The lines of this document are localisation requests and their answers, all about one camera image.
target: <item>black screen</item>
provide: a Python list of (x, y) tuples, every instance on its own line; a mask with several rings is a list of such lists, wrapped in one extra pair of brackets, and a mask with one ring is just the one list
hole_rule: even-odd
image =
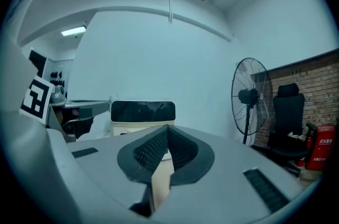
[(115, 101), (111, 120), (116, 122), (155, 122), (175, 120), (173, 102)]

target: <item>fan pole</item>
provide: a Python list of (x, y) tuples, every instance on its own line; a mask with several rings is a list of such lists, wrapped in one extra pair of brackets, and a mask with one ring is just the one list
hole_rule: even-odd
[(246, 140), (247, 140), (248, 126), (249, 126), (249, 111), (250, 110), (251, 110), (251, 106), (247, 105), (247, 107), (246, 107), (246, 126), (245, 126), (245, 133), (244, 133), (243, 144), (246, 144)]

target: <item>fan motor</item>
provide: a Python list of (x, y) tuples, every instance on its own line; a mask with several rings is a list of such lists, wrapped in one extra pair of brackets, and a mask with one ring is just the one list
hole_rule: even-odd
[(259, 93), (255, 88), (251, 90), (242, 89), (241, 91), (239, 91), (238, 97), (241, 103), (247, 104), (251, 108), (253, 108), (253, 106), (256, 104), (258, 100)]

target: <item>red fire extinguisher box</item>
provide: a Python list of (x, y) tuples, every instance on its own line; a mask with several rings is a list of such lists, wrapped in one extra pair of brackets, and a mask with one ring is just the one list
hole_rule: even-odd
[(334, 126), (318, 126), (316, 140), (313, 140), (313, 151), (306, 164), (307, 169), (321, 171), (331, 153), (335, 137)]

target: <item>chair armrest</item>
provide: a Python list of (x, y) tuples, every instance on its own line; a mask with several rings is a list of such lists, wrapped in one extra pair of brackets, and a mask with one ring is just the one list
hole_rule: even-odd
[(270, 132), (270, 133), (275, 133), (275, 127), (274, 127), (274, 125), (271, 125), (271, 126), (270, 126), (269, 132)]
[(306, 126), (308, 127), (308, 130), (311, 130), (313, 132), (317, 130), (317, 127), (312, 123), (306, 123)]

